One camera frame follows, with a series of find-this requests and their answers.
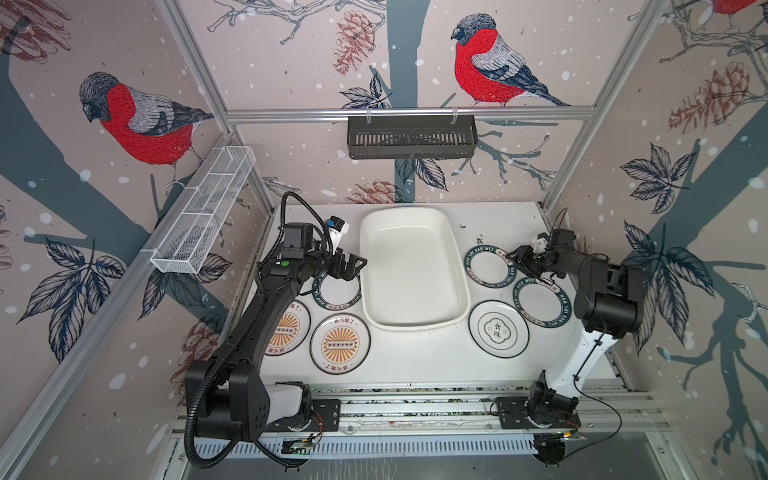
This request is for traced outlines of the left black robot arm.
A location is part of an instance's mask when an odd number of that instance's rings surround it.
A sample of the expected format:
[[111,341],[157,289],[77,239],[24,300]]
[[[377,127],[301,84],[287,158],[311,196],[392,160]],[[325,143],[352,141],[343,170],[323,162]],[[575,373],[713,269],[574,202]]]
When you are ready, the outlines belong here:
[[281,241],[259,265],[257,292],[229,336],[207,360],[194,361],[185,374],[185,443],[197,438],[256,443],[278,422],[299,427],[312,420],[310,389],[301,382],[267,386],[261,366],[279,321],[312,277],[326,274],[357,279],[367,260],[338,249],[323,252],[315,241],[289,246]]

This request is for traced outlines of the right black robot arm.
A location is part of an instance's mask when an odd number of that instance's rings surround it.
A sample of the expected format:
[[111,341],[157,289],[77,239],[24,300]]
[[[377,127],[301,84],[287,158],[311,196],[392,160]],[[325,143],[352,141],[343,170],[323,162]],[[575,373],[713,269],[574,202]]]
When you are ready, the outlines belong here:
[[580,339],[569,356],[540,373],[530,387],[526,405],[528,417],[538,425],[570,422],[581,387],[599,358],[642,324],[643,273],[581,253],[565,243],[550,243],[540,253],[531,245],[523,245],[508,253],[507,259],[533,280],[545,273],[576,278],[573,313],[582,324]]

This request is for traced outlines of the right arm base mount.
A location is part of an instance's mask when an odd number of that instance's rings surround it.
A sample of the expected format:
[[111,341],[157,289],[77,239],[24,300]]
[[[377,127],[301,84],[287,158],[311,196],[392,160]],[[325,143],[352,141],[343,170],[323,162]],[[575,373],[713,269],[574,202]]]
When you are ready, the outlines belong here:
[[581,428],[576,413],[579,400],[545,394],[542,397],[497,397],[489,408],[504,430],[555,429],[558,431]]

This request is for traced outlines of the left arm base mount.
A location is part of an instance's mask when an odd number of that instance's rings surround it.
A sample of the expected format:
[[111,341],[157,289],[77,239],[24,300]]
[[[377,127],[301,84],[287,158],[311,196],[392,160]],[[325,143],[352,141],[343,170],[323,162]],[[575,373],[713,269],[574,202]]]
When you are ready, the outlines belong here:
[[339,429],[341,401],[338,399],[313,400],[311,412],[299,413],[295,417],[284,418],[269,424],[267,433],[326,433]]

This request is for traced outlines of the white plate black emblem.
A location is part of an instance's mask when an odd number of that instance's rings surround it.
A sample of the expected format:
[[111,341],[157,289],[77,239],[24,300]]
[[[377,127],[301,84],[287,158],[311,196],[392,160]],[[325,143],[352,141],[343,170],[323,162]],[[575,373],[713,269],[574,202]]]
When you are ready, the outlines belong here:
[[475,344],[496,358],[518,357],[529,346],[528,324],[517,309],[502,301],[487,300],[475,305],[468,328]]

